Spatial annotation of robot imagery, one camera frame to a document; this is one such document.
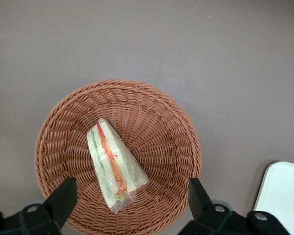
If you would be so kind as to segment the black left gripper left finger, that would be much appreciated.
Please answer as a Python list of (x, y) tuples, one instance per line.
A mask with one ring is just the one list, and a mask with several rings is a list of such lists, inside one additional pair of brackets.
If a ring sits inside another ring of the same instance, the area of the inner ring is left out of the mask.
[(68, 177), (42, 204), (31, 204), (19, 212), (22, 234), (60, 235), (77, 201), (77, 179)]

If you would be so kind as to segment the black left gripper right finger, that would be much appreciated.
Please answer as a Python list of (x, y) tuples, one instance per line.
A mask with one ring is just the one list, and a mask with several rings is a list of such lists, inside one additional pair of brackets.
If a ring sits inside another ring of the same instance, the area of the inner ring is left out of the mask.
[(211, 201), (198, 178), (189, 179), (188, 204), (193, 220), (181, 235), (220, 235), (232, 217), (228, 207)]

